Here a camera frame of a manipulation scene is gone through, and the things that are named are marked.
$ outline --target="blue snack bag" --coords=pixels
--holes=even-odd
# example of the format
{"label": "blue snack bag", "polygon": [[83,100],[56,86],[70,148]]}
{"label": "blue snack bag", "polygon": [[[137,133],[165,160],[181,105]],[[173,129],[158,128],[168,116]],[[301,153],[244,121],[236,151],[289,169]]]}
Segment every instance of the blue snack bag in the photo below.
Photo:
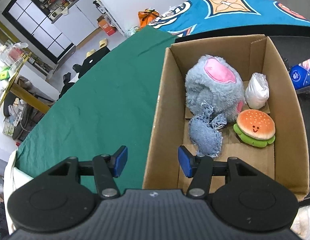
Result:
{"label": "blue snack bag", "polygon": [[297,94],[310,90],[310,59],[291,68],[289,75]]}

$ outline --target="floor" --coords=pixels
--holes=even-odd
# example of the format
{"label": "floor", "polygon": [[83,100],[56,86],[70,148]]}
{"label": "floor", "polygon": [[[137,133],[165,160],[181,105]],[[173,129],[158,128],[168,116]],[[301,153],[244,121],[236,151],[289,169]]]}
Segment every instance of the floor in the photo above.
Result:
{"label": "floor", "polygon": [[76,72],[73,70],[74,64],[82,65],[84,59],[86,58],[86,53],[92,49],[99,49],[99,41],[102,39],[108,39],[107,47],[112,50],[121,44],[126,38],[119,32],[108,36],[104,31],[100,31],[95,37],[93,37],[88,43],[86,43],[82,48],[76,50],[76,52],[68,59],[66,62],[53,74],[53,76],[48,81],[53,87],[58,91],[63,88],[63,75],[70,72],[71,79],[75,77]]}

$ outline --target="orange box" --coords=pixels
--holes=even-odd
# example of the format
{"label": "orange box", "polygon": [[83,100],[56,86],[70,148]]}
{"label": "orange box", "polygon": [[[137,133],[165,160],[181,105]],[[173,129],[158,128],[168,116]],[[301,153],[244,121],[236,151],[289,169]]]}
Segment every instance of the orange box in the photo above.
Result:
{"label": "orange box", "polygon": [[116,28],[110,26],[105,19],[100,20],[98,26],[100,26],[108,36],[111,36],[116,32]]}

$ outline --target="green tablecloth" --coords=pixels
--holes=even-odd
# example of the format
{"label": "green tablecloth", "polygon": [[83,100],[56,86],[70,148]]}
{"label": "green tablecloth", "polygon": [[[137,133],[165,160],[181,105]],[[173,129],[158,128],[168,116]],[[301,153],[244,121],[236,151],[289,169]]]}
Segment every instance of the green tablecloth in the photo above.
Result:
{"label": "green tablecloth", "polygon": [[[116,183],[121,191],[141,188],[165,48],[174,41],[147,26],[108,53],[27,136],[16,167],[35,177],[69,156],[87,161],[126,145],[127,164]],[[92,177],[81,183],[95,191]]]}

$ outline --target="gray plush toy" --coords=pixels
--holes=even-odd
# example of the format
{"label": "gray plush toy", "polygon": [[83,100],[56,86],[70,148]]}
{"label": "gray plush toy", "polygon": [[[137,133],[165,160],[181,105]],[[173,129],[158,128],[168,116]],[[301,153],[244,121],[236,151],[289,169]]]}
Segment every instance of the gray plush toy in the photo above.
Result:
{"label": "gray plush toy", "polygon": [[201,114],[206,102],[215,114],[223,113],[234,122],[245,104],[242,79],[221,57],[202,56],[188,71],[185,87],[186,104],[193,114]]}
{"label": "gray plush toy", "polygon": [[203,113],[195,115],[189,122],[189,134],[192,143],[197,145],[196,155],[218,157],[222,149],[222,133],[218,129],[227,124],[224,114],[217,115],[212,120],[213,107],[202,103]]}

